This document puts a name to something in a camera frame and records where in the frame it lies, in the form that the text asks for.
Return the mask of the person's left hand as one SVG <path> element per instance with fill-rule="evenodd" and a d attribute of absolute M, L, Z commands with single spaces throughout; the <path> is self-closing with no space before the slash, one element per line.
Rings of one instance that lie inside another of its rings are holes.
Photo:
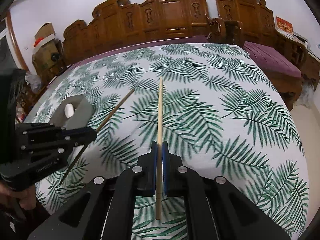
<path fill-rule="evenodd" d="M 21 192 L 15 192 L 1 182 L 1 205 L 12 207 L 11 202 L 13 200 L 18 200 L 20 207 L 25 210 L 34 209 L 37 204 L 35 185 L 32 185 Z"/>

